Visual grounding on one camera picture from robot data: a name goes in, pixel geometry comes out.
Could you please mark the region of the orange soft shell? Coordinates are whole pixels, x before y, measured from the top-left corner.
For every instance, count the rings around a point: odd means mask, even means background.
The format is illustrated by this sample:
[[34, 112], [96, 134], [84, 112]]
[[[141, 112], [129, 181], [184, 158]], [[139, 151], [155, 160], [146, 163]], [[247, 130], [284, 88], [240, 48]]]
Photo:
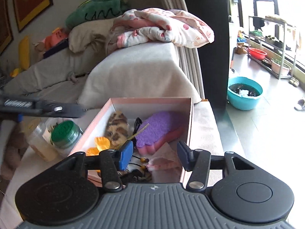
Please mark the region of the orange soft shell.
[[95, 138], [95, 146], [101, 152], [110, 149], [111, 143], [108, 138], [100, 136]]

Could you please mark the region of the pink patterned paper piece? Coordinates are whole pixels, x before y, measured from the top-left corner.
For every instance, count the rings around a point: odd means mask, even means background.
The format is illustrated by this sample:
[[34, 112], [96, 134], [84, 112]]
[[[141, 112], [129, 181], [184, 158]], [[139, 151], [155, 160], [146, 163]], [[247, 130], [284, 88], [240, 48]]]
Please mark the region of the pink patterned paper piece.
[[168, 143], [164, 143], [149, 159], [146, 168], [152, 171], [180, 168], [181, 163], [177, 152]]

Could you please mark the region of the leopard print plush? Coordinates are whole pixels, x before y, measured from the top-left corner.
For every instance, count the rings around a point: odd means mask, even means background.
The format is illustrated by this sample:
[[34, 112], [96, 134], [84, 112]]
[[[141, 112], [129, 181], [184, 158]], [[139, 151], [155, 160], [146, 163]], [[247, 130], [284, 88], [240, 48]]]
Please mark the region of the leopard print plush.
[[128, 139], [129, 124], [121, 111], [115, 111], [108, 119], [104, 136], [110, 141], [111, 148], [119, 149]]

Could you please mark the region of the tall clear jar beige lid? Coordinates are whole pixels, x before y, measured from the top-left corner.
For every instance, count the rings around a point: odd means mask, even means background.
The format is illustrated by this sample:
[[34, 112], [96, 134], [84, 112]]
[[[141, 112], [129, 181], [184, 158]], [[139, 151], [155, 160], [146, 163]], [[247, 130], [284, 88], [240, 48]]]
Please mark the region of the tall clear jar beige lid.
[[44, 161], [53, 161], [58, 156], [50, 142], [51, 133], [39, 118], [32, 120], [25, 127], [25, 135], [28, 145]]

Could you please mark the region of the purple pink sponge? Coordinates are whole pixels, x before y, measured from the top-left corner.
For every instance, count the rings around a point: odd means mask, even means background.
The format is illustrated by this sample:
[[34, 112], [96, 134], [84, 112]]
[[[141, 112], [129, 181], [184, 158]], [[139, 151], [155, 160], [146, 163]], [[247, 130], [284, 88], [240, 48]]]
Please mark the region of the purple pink sponge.
[[178, 139], [188, 126], [188, 118], [177, 111], [161, 111], [143, 121], [136, 135], [141, 156], [153, 155], [164, 143]]

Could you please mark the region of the small jar green lid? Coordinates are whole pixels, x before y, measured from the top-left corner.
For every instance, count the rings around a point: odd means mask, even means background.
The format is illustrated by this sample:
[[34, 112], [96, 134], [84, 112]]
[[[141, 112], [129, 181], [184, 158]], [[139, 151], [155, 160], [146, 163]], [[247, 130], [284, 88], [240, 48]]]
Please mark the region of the small jar green lid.
[[83, 130], [72, 120], [57, 124], [51, 132], [51, 144], [58, 153], [67, 157], [81, 138]]

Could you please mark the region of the pink cardboard box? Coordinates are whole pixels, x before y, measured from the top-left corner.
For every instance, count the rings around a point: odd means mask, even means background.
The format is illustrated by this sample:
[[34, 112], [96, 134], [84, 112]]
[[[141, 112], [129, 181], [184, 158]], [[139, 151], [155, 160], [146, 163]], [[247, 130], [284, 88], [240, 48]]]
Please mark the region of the pink cardboard box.
[[95, 140], [105, 136], [110, 117], [122, 112], [127, 118], [128, 139], [135, 139], [128, 169], [146, 165], [153, 182], [181, 182], [188, 179], [177, 156], [177, 142], [189, 143], [193, 104], [191, 98], [110, 98], [100, 109], [91, 109], [78, 120], [83, 135], [72, 149], [87, 152]]

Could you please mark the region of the yellow plush toy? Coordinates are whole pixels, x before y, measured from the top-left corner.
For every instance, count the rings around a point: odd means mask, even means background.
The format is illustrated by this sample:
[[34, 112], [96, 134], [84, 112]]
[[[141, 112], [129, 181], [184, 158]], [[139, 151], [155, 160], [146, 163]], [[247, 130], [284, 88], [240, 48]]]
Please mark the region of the yellow plush toy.
[[16, 77], [18, 74], [27, 70], [30, 67], [30, 38], [29, 38], [29, 36], [25, 36], [19, 42], [18, 54], [19, 54], [19, 67], [15, 68], [12, 72], [10, 72], [11, 77]]

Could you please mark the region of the teal plastic basin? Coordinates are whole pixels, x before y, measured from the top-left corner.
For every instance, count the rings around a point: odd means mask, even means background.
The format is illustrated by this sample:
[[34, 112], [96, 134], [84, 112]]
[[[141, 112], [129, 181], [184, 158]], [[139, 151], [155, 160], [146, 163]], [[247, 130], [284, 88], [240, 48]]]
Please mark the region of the teal plastic basin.
[[254, 109], [262, 94], [262, 86], [247, 77], [231, 77], [228, 81], [227, 100], [238, 110]]

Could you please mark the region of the pink orange plush toy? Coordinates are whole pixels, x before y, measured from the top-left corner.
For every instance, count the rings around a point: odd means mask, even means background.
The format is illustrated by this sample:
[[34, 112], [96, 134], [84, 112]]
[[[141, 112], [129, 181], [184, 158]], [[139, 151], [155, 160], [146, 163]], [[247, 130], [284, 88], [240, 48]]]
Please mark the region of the pink orange plush toy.
[[36, 42], [34, 44], [34, 48], [38, 52], [47, 51], [66, 38], [68, 38], [68, 34], [63, 28], [58, 27], [53, 30], [51, 35], [47, 36], [44, 40]]

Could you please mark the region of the cream crumpled blanket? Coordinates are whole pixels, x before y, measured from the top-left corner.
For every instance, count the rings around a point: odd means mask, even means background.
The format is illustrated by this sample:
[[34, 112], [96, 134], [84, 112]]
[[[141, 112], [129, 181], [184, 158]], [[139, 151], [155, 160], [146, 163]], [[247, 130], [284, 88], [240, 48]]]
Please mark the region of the cream crumpled blanket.
[[94, 20], [75, 26], [69, 33], [69, 49], [73, 53], [92, 47], [95, 52], [104, 50], [114, 19]]

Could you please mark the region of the red plastic basin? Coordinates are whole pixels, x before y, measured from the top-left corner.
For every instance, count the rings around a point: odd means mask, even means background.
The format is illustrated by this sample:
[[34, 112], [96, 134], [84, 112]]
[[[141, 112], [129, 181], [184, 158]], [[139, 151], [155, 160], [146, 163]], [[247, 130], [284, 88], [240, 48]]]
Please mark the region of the red plastic basin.
[[249, 55], [257, 60], [263, 60], [267, 56], [267, 53], [265, 51], [257, 48], [249, 47], [248, 50], [249, 50]]

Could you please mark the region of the green plush pillow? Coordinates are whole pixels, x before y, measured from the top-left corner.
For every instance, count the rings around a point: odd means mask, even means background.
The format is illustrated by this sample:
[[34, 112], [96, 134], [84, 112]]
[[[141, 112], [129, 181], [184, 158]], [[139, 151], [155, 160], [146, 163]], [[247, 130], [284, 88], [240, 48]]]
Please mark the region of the green plush pillow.
[[65, 26], [74, 27], [89, 21], [112, 19], [131, 9], [126, 0], [87, 0], [74, 10], [65, 20]]

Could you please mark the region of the pink floral blanket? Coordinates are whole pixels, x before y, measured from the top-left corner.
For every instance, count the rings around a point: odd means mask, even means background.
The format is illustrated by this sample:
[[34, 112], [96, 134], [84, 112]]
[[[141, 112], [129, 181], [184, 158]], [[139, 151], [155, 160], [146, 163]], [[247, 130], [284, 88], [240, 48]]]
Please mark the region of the pink floral blanket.
[[117, 49], [145, 44], [150, 41], [173, 43], [170, 38], [173, 26], [170, 25], [169, 19], [174, 15], [182, 15], [183, 18], [180, 21], [195, 30], [195, 35], [191, 40], [193, 48], [200, 48], [214, 42], [214, 32], [210, 26], [189, 12], [173, 14], [160, 8], [131, 9], [115, 18], [107, 37], [107, 52], [112, 53]]

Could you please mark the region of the metal shoe rack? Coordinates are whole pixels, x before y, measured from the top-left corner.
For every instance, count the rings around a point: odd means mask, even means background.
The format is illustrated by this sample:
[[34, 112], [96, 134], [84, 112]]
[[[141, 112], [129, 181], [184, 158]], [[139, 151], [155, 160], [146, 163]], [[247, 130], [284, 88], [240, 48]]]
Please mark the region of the metal shoe rack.
[[277, 79], [291, 79], [296, 68], [299, 40], [297, 27], [288, 24], [277, 15], [248, 16], [248, 48], [257, 48], [267, 53], [263, 60], [247, 55]]

